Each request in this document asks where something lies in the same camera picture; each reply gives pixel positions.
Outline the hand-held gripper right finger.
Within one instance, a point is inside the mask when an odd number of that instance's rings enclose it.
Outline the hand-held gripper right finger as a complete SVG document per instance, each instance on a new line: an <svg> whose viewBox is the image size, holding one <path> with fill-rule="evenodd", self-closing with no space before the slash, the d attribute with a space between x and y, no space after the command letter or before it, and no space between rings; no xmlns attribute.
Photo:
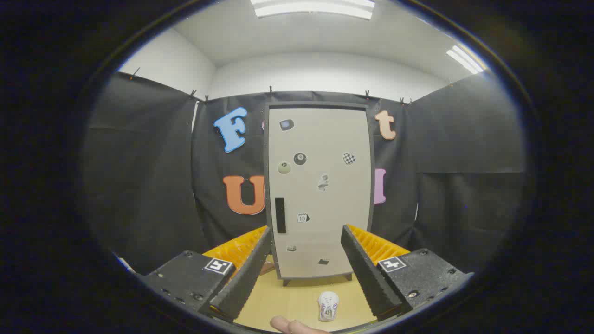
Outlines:
<svg viewBox="0 0 594 334"><path fill-rule="evenodd" d="M352 225L344 225L341 245L380 321L435 302L473 277L429 249L409 251Z"/></svg>

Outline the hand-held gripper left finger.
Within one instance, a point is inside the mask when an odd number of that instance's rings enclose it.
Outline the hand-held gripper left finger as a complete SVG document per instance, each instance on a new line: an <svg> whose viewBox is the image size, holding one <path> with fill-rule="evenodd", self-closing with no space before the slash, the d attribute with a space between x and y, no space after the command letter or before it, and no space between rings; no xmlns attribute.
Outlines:
<svg viewBox="0 0 594 334"><path fill-rule="evenodd" d="M233 322L250 298L270 249L271 231L262 226L204 253L185 250L139 279L185 313Z"/></svg>

